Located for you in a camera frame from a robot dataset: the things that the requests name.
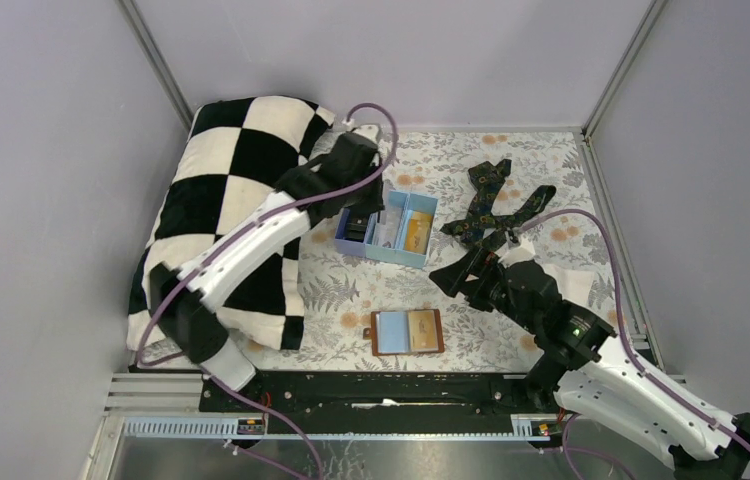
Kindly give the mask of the light blue card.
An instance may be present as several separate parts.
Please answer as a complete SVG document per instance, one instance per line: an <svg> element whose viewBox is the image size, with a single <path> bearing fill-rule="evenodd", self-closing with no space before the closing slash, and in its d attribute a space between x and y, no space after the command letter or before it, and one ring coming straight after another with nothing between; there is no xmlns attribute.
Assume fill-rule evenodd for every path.
<svg viewBox="0 0 750 480"><path fill-rule="evenodd" d="M383 311L376 315L376 352L382 355L398 355L410 352L408 313Z"/></svg>

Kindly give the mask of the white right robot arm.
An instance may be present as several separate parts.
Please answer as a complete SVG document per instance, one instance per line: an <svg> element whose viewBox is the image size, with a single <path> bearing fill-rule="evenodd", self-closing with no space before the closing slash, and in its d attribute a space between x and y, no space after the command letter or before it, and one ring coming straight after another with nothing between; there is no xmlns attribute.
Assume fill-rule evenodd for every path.
<svg viewBox="0 0 750 480"><path fill-rule="evenodd" d="M617 327L584 307L591 273L541 264L532 250L501 258L474 248L430 280L447 296L497 312L541 350L518 390L534 410L578 413L636 443L677 479L740 479L750 462L750 413L732 415L637 354Z"/></svg>

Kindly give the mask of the brown leather card holder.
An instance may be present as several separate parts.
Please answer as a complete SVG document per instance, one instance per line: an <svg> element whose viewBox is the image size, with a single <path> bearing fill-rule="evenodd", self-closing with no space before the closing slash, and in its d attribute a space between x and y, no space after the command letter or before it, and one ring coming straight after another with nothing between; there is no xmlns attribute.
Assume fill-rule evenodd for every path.
<svg viewBox="0 0 750 480"><path fill-rule="evenodd" d="M373 311L363 329L374 356L433 355L446 350L437 309Z"/></svg>

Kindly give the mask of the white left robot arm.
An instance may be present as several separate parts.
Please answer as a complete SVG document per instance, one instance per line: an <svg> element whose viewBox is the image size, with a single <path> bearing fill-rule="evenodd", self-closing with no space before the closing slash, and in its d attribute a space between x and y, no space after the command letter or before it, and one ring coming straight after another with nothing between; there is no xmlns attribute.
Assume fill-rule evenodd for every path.
<svg viewBox="0 0 750 480"><path fill-rule="evenodd" d="M266 260L321 221L346 208L382 209L389 160L379 152L380 139L374 124L341 134L328 153L287 171L252 214L204 252L176 268L159 263L150 271L149 324L219 384L236 410L255 407L262 387L217 309Z"/></svg>

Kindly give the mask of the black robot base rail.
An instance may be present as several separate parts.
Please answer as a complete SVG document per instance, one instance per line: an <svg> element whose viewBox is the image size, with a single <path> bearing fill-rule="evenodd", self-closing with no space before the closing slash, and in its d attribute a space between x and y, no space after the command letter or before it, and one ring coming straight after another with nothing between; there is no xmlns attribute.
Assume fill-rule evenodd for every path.
<svg viewBox="0 0 750 480"><path fill-rule="evenodd" d="M202 413L254 413L270 434L507 434L513 417L553 422L520 374L260 371L230 394L206 380Z"/></svg>

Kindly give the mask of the pale grey credit card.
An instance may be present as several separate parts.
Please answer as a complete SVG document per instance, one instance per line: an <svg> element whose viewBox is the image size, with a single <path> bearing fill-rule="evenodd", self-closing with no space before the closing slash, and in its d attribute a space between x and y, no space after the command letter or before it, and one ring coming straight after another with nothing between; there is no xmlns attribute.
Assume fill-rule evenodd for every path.
<svg viewBox="0 0 750 480"><path fill-rule="evenodd" d="M375 245L390 249L396 247L402 215L403 208L395 206L386 208L380 214L373 237Z"/></svg>

